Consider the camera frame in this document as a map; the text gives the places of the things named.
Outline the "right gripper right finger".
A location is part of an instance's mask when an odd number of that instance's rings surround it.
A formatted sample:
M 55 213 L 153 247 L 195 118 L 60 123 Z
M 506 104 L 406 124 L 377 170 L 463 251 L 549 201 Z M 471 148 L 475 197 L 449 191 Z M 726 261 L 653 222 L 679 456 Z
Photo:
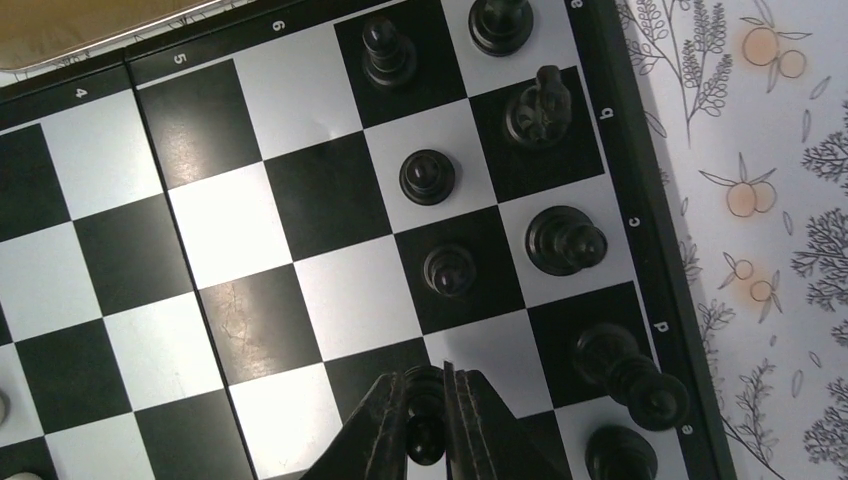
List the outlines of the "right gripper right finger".
M 450 479 L 562 479 L 486 376 L 443 363 Z

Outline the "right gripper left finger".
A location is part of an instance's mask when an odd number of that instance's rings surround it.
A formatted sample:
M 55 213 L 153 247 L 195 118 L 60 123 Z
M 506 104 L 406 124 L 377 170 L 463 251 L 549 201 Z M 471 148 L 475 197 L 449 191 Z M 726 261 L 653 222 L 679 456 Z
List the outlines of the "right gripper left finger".
M 406 421 L 403 375 L 381 375 L 302 479 L 404 479 Z

